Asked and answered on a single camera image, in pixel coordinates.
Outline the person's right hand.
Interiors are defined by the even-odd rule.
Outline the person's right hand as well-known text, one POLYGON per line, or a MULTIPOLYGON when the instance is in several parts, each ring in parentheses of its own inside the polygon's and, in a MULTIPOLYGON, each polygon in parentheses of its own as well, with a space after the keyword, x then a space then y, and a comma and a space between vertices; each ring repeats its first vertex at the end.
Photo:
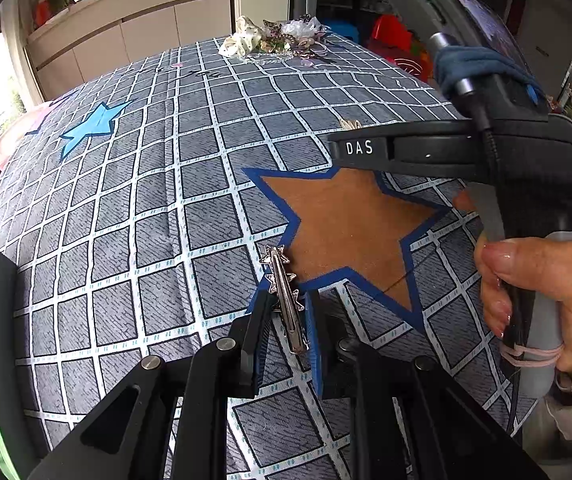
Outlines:
POLYGON ((564 347, 557 368, 572 376, 572 240, 528 237, 491 243, 481 235, 474 263, 481 275, 484 320, 497 336, 505 332, 512 315, 507 284, 560 302, 564 347))

